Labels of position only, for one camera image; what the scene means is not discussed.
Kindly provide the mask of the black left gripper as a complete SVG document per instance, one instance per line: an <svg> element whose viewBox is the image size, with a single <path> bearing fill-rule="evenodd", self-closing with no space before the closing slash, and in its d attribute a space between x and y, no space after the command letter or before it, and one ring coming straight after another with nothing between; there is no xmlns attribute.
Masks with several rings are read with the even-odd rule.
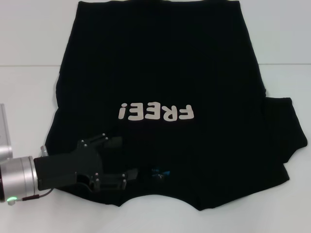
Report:
<svg viewBox="0 0 311 233"><path fill-rule="evenodd" d="M105 133L82 139L70 153L43 156L34 159L38 190L86 185L92 192L123 191L127 183L138 176L134 168L118 174L104 174L103 165L96 147L120 148L122 137L110 137Z"/></svg>

